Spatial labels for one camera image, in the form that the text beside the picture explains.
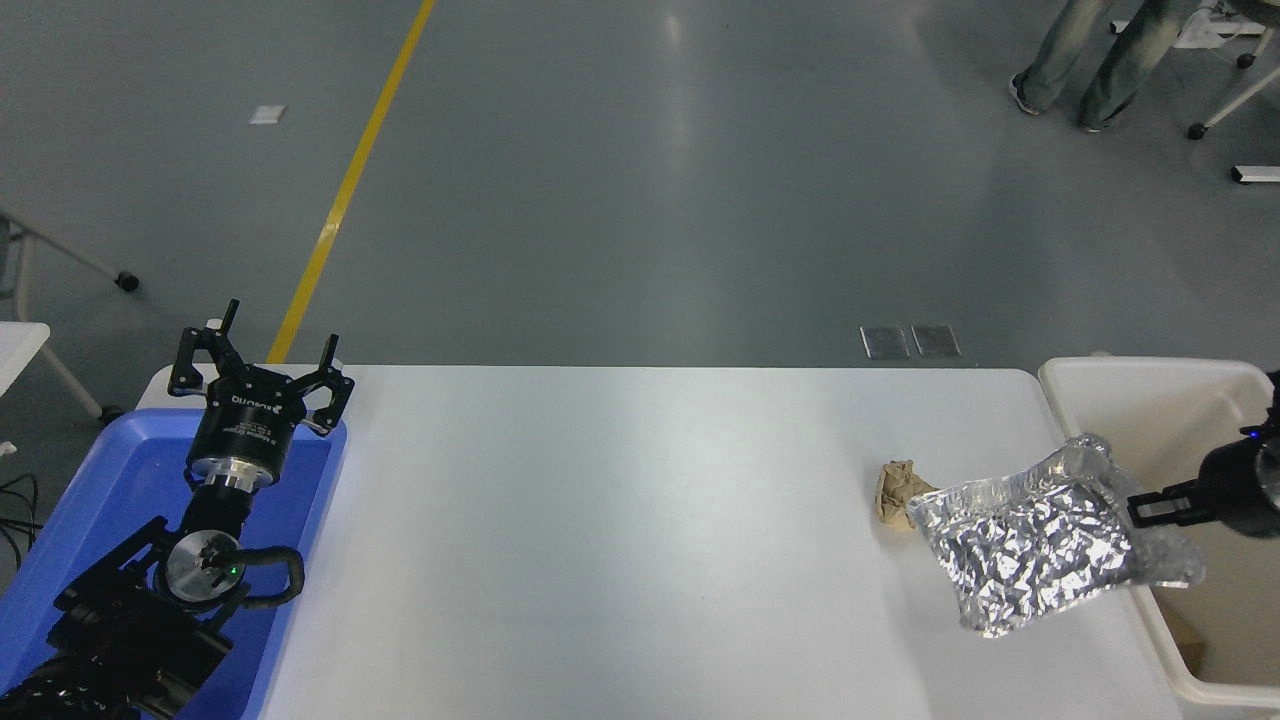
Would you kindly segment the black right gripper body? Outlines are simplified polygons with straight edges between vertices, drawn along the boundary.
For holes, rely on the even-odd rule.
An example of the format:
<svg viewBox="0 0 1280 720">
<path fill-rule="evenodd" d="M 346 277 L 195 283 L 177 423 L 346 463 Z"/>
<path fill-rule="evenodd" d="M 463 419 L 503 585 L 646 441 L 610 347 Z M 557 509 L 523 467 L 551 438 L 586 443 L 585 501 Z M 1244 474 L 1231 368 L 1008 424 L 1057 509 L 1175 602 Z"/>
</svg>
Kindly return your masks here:
<svg viewBox="0 0 1280 720">
<path fill-rule="evenodd" d="M 1245 437 L 1211 451 L 1199 466 L 1199 498 L 1213 520 L 1256 539 L 1279 537 L 1277 439 Z"/>
</svg>

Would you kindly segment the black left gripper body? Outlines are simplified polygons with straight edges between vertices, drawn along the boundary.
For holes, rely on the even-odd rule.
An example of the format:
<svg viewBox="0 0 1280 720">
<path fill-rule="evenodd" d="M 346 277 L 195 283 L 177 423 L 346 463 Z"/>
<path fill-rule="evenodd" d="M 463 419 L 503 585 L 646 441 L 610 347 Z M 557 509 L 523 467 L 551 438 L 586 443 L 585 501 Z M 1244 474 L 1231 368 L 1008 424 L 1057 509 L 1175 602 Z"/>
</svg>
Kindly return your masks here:
<svg viewBox="0 0 1280 720">
<path fill-rule="evenodd" d="M 189 469 L 236 460 L 261 470 L 285 465 L 296 427 L 306 418 L 305 396 L 320 387 L 260 366 L 220 372 L 206 389 L 207 406 L 189 450 Z"/>
</svg>

